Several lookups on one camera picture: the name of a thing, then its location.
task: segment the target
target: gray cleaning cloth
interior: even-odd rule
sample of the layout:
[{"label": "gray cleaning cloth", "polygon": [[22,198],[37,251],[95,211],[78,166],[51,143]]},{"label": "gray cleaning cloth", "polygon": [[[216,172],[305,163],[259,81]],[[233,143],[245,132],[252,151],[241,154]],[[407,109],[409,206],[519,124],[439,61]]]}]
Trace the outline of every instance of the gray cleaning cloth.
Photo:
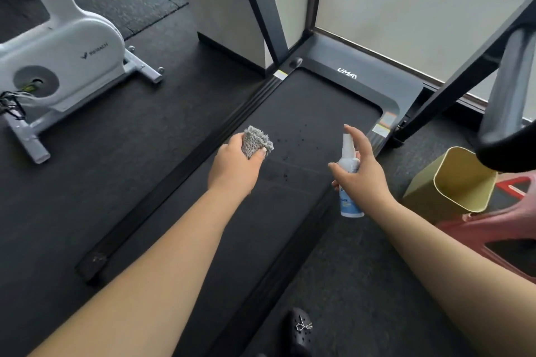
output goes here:
[{"label": "gray cleaning cloth", "polygon": [[273,143],[268,139],[268,134],[264,134],[253,126],[249,126],[244,130],[242,152],[248,159],[262,147],[266,148],[266,155],[270,154],[273,150]]}]

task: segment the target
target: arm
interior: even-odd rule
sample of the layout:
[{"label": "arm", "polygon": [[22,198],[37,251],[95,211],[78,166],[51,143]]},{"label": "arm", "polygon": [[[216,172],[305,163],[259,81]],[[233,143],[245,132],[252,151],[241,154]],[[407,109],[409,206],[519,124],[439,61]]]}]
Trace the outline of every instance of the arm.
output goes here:
[{"label": "arm", "polygon": [[241,135],[218,152],[209,189],[152,247],[30,357],[168,357],[188,321],[227,222],[258,177]]},{"label": "arm", "polygon": [[493,356],[533,356],[536,285],[498,266],[406,209],[391,196],[363,133],[357,174],[330,164],[337,184],[385,231],[432,297],[475,347]]}]

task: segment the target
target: hand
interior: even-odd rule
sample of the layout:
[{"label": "hand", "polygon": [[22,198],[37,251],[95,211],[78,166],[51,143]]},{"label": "hand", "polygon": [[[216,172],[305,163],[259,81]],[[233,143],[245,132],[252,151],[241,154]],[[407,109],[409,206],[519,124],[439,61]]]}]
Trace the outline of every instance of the hand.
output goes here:
[{"label": "hand", "polygon": [[360,159],[359,170],[351,174],[343,170],[337,163],[330,163],[335,180],[332,185],[336,190],[339,185],[344,188],[350,198],[365,212],[369,213],[377,206],[382,206],[388,201],[394,200],[382,166],[376,161],[372,146],[365,134],[355,127],[344,125],[347,133],[352,135],[354,145],[358,148],[356,156]]},{"label": "hand", "polygon": [[209,189],[221,188],[239,195],[241,199],[253,190],[266,156],[263,147],[248,160],[242,152],[243,136],[244,133],[235,134],[229,144],[220,147],[209,173]]}]

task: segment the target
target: forearm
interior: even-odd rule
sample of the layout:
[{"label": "forearm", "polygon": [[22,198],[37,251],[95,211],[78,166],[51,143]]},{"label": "forearm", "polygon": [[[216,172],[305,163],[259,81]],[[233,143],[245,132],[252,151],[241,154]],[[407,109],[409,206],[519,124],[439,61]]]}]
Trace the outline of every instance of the forearm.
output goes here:
[{"label": "forearm", "polygon": [[242,198],[208,191],[32,357],[168,357]]},{"label": "forearm", "polygon": [[394,200],[371,216],[428,292],[481,351],[536,352],[536,286],[462,245]]}]

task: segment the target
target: black shoe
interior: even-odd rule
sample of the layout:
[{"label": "black shoe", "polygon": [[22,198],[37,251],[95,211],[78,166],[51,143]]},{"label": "black shoe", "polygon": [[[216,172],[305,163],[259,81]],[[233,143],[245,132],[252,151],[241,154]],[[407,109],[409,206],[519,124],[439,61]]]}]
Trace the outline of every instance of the black shoe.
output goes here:
[{"label": "black shoe", "polygon": [[312,322],[302,309],[292,308],[288,313],[285,330],[287,331],[287,350],[292,357],[312,357]]}]

